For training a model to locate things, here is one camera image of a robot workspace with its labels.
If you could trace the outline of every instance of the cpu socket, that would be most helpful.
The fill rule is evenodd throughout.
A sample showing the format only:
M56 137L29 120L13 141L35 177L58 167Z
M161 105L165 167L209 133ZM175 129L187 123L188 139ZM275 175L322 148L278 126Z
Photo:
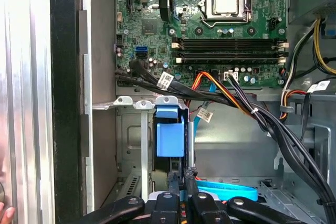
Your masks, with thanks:
M210 28L223 23L247 23L251 21L251 0L201 0L198 4L202 22Z

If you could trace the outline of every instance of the black frame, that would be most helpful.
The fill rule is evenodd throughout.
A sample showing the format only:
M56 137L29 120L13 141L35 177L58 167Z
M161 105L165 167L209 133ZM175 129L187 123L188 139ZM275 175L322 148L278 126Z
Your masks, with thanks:
M78 0L50 0L56 223L82 216Z

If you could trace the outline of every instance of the motherboard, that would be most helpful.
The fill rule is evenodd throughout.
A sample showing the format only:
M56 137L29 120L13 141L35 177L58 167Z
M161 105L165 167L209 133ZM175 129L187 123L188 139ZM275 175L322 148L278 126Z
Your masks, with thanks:
M141 59L191 86L200 71L225 84L279 87L288 56L286 0L116 0L116 66Z

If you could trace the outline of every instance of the white cable label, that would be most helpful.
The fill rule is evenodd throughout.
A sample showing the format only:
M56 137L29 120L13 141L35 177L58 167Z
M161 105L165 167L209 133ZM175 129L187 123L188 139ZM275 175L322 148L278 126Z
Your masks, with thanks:
M330 81L321 81L315 88L315 91L326 90L329 83Z
M167 90L173 79L174 77L171 74L163 72L156 86L158 86L160 89Z
M203 119L205 122L209 123L214 113L207 111L205 108L200 107L197 116Z
M314 84L312 85L307 93L313 93L314 91L321 91L321 90L326 90L330 81L321 81L319 84Z
M314 85L310 86L310 88L308 89L307 93L312 93L312 92L314 92L315 89L316 89L316 87L317 87L317 84L314 84Z

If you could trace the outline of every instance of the black dimm slot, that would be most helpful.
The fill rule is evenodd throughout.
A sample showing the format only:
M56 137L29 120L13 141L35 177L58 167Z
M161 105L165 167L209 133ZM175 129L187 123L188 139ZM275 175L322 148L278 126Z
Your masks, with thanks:
M273 51L278 50L278 40L273 39L177 39L182 50L233 50Z
M181 64L205 64L205 63L260 63L269 64L277 63L279 57L285 57L284 54L278 53L197 53L197 52L181 52L173 54L176 58L181 59Z

